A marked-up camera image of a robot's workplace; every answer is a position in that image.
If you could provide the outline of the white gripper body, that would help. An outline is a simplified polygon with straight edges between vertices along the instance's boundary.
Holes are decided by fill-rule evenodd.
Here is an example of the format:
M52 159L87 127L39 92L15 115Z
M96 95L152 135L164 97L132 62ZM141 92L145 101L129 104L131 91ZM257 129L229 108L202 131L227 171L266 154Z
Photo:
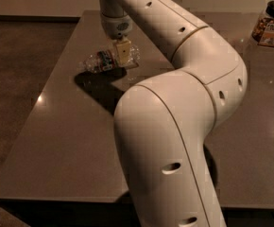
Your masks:
M109 17L102 14L101 24L106 35L112 40L128 36L132 31L132 20L128 15L123 17Z

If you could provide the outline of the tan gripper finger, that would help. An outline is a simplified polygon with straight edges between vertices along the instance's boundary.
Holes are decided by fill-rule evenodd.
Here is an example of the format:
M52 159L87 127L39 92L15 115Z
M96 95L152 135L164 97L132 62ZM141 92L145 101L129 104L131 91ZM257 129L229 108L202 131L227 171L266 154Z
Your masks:
M130 58L131 41L127 37L122 37L113 43L113 47L119 65L127 64Z

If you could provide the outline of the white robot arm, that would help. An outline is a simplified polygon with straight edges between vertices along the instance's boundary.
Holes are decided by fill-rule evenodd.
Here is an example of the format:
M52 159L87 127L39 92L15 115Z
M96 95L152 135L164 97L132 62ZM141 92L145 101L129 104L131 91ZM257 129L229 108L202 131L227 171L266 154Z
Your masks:
M125 12L173 65L120 98L114 137L142 227L227 227L204 154L213 128L237 109L248 85L240 55L172 0L100 0Z

